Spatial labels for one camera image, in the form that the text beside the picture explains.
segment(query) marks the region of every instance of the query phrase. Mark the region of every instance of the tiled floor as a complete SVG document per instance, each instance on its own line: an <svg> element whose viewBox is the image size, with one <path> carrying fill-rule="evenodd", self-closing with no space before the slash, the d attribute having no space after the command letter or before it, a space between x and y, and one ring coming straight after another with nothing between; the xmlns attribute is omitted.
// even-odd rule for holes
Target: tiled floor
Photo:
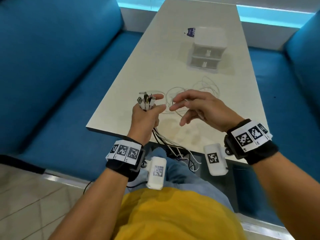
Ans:
<svg viewBox="0 0 320 240"><path fill-rule="evenodd" d="M46 240L83 190L0 164L0 240Z"/></svg>

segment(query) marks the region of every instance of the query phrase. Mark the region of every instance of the mounting screw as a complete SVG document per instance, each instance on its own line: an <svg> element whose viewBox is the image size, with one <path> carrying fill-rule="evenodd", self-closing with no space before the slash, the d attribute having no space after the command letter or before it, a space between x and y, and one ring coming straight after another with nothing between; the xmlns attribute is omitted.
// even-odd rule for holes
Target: mounting screw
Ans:
<svg viewBox="0 0 320 240"><path fill-rule="evenodd" d="M231 152L231 150L230 150L229 148L226 148L226 149L225 149L225 153L226 153L228 156L233 155L233 153Z"/></svg>
<svg viewBox="0 0 320 240"><path fill-rule="evenodd" d="M142 167L142 168L145 168L146 166L147 166L146 161L143 161L142 164L141 164L141 167Z"/></svg>

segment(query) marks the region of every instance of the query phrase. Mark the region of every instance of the blue light strip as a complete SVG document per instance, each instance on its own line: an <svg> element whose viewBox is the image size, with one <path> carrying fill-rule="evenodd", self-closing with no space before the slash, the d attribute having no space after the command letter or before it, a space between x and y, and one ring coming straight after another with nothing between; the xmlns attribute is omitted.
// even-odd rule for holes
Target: blue light strip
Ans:
<svg viewBox="0 0 320 240"><path fill-rule="evenodd" d="M146 5L136 5L123 2L123 0L122 2L118 2L119 6L123 8L140 9L154 12L157 12L160 9L160 5L162 5L162 3L162 0L157 1L157 5L155 6L151 5L151 2ZM312 16L314 16L314 13L308 12L297 12L244 5L237 5L237 9L241 22L274 25L289 28L301 28Z"/></svg>

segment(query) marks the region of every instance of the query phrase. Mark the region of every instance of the tabletop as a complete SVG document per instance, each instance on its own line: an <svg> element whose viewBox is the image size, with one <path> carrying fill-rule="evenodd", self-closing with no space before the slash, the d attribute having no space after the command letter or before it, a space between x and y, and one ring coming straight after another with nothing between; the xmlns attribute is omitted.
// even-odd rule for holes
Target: tabletop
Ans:
<svg viewBox="0 0 320 240"><path fill-rule="evenodd" d="M187 35L188 29L200 26L223 28L226 32L227 48L217 73L187 65L194 39ZM268 127L236 5L166 0L86 127L127 135L139 92L162 92L170 103L170 98L182 88L200 89L208 84L216 96L242 117ZM203 153L205 145L223 145L225 133L201 120L180 127L181 117L168 110L159 119L159 133L191 151ZM228 159L238 161L234 156Z"/></svg>

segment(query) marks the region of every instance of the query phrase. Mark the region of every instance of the person's right hand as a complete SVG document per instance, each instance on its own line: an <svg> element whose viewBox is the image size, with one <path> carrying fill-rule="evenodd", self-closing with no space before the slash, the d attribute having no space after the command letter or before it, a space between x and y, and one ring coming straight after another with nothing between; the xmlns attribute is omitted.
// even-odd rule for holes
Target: person's right hand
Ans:
<svg viewBox="0 0 320 240"><path fill-rule="evenodd" d="M209 92L190 89L177 94L173 102L175 104L169 108L170 111L176 111L182 107L189 109L181 118L180 126L189 124L193 119L200 119L198 112L203 113L204 122L221 132L226 132L244 120Z"/></svg>

